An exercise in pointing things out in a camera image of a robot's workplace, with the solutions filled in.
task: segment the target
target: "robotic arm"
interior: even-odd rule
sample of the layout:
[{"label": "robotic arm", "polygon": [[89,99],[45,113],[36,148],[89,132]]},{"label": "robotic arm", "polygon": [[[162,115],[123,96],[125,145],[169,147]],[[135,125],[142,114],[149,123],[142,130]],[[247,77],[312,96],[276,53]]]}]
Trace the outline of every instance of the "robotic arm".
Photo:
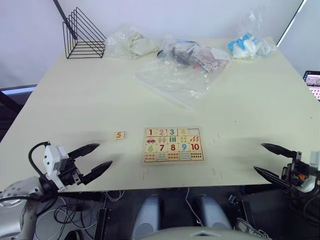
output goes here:
[{"label": "robotic arm", "polygon": [[[33,151],[40,146],[45,146],[43,163],[46,174],[32,159]],[[87,185],[101,176],[112,161],[96,166],[87,175],[81,174],[75,165],[76,158],[91,153],[98,146],[97,143],[88,144],[67,154],[62,146],[51,145],[48,141],[35,145],[28,158],[40,177],[17,181],[0,194],[0,239],[32,240],[38,206],[42,202],[57,198],[58,192],[65,191],[69,185]]]}]

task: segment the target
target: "number 5 puzzle piece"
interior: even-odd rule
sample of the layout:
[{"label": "number 5 puzzle piece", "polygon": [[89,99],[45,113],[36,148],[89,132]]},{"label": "number 5 puzzle piece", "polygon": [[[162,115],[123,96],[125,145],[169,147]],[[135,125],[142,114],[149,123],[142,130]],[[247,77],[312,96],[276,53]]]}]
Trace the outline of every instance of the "number 5 puzzle piece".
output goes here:
[{"label": "number 5 puzzle piece", "polygon": [[125,139],[125,132],[124,131],[115,132],[113,135],[113,139],[115,140]]}]

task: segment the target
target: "puzzle piece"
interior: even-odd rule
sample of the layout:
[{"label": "puzzle piece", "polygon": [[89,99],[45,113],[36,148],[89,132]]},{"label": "puzzle piece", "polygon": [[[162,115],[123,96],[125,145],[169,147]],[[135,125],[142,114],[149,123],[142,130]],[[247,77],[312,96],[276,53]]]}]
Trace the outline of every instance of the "puzzle piece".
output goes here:
[{"label": "puzzle piece", "polygon": [[167,136],[167,130],[165,128],[158,128],[156,131],[156,135],[158,137],[165,137]]},{"label": "puzzle piece", "polygon": [[178,152],[168,152],[168,161],[179,161],[179,153]]},{"label": "puzzle piece", "polygon": [[157,162],[168,161],[168,153],[167,152],[157,152],[156,153],[156,161]]},{"label": "puzzle piece", "polygon": [[113,135],[114,140],[122,140],[125,139],[125,132],[124,131],[117,131]]},{"label": "puzzle piece", "polygon": [[200,137],[199,136],[189,136],[188,142],[190,144],[196,144],[200,142]]},{"label": "puzzle piece", "polygon": [[168,144],[168,152],[178,152],[179,145],[178,144]]},{"label": "puzzle piece", "polygon": [[187,128],[179,128],[178,129],[178,136],[188,136],[188,129]]},{"label": "puzzle piece", "polygon": [[166,134],[168,136],[178,136],[178,130],[176,128],[167,128]]},{"label": "puzzle piece", "polygon": [[191,160],[203,160],[204,157],[201,151],[191,152]]},{"label": "puzzle piece", "polygon": [[147,128],[145,130],[146,137],[156,137],[157,136],[157,129],[156,128]]},{"label": "puzzle piece", "polygon": [[158,153],[161,153],[161,152],[168,152],[168,144],[158,144],[156,146],[156,151]]},{"label": "puzzle piece", "polygon": [[157,138],[156,137],[146,137],[145,138],[145,141],[144,141],[144,144],[154,144],[156,145],[157,144]]},{"label": "puzzle piece", "polygon": [[155,153],[144,154],[144,161],[145,162],[155,162],[156,161],[156,154]]},{"label": "puzzle piece", "polygon": [[156,143],[157,144],[167,144],[168,142],[167,142],[167,137],[166,136],[158,136],[157,138],[156,138]]},{"label": "puzzle piece", "polygon": [[189,136],[179,136],[178,141],[179,141],[179,144],[188,144]]},{"label": "puzzle piece", "polygon": [[177,144],[178,143],[177,136],[167,136],[166,140],[167,140],[167,144]]},{"label": "puzzle piece", "polygon": [[155,144],[147,144],[145,145],[145,153],[155,153],[157,151],[157,145]]},{"label": "puzzle piece", "polygon": [[191,153],[189,151],[179,152],[179,160],[180,161],[190,161],[191,160]]},{"label": "puzzle piece", "polygon": [[189,143],[179,143],[179,152],[189,152],[190,144]]},{"label": "puzzle piece", "polygon": [[190,145],[191,152],[201,152],[202,151],[200,142],[190,143],[189,145]]}]

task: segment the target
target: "blue and white item in bag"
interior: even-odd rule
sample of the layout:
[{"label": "blue and white item in bag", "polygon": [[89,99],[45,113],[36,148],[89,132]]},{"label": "blue and white item in bag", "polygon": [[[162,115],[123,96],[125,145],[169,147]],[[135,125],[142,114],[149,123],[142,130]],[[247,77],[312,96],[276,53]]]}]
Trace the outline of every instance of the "blue and white item in bag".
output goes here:
[{"label": "blue and white item in bag", "polygon": [[231,41],[227,47],[235,59],[254,59],[264,57],[274,52],[276,46],[270,44],[264,38],[259,39],[247,32],[243,37]]}]

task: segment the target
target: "white wall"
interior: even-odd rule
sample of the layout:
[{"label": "white wall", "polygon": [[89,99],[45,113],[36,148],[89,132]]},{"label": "white wall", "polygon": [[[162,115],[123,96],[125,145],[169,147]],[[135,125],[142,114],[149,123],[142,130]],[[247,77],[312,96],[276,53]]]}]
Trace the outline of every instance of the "white wall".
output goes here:
[{"label": "white wall", "polygon": [[[186,39],[233,38],[243,13],[260,5],[263,34],[275,42],[301,1],[59,0],[66,14],[79,7],[106,36],[130,23],[152,38]],[[0,89],[37,84],[64,50],[62,19],[52,0],[1,0],[0,29]]]},{"label": "white wall", "polygon": [[307,0],[297,14],[279,50],[303,77],[320,71],[320,0]]}]

